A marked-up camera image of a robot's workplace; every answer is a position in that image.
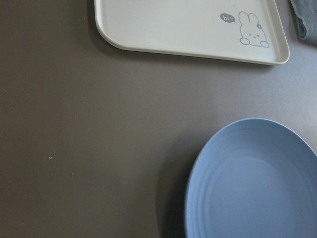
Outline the blue plate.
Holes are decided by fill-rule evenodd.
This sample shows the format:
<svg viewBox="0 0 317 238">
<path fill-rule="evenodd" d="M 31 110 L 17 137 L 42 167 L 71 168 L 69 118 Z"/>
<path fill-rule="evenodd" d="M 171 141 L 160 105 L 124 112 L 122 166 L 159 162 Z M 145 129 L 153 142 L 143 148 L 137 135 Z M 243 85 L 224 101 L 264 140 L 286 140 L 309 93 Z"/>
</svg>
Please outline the blue plate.
<svg viewBox="0 0 317 238">
<path fill-rule="evenodd" d="M 230 123 L 194 162 L 184 228 L 188 238 L 316 237 L 316 153 L 272 120 Z"/>
</svg>

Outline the grey folded cloth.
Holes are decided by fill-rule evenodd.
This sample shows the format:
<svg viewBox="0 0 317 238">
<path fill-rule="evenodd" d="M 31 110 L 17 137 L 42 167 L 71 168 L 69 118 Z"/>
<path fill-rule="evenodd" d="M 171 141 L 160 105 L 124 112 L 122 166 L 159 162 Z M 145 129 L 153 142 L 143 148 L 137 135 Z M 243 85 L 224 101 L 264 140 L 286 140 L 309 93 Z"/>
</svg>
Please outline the grey folded cloth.
<svg viewBox="0 0 317 238">
<path fill-rule="evenodd" d="M 298 38 L 317 45 L 317 1 L 291 0 Z"/>
</svg>

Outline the cream rabbit tray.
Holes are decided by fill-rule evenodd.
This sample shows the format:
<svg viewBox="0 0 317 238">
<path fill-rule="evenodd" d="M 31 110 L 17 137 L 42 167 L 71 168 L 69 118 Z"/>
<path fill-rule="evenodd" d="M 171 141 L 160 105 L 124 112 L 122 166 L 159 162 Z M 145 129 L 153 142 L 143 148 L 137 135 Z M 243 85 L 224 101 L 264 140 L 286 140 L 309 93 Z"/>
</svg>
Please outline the cream rabbit tray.
<svg viewBox="0 0 317 238">
<path fill-rule="evenodd" d="M 280 65 L 290 56 L 273 0 L 97 0 L 96 26 L 128 51 Z"/>
</svg>

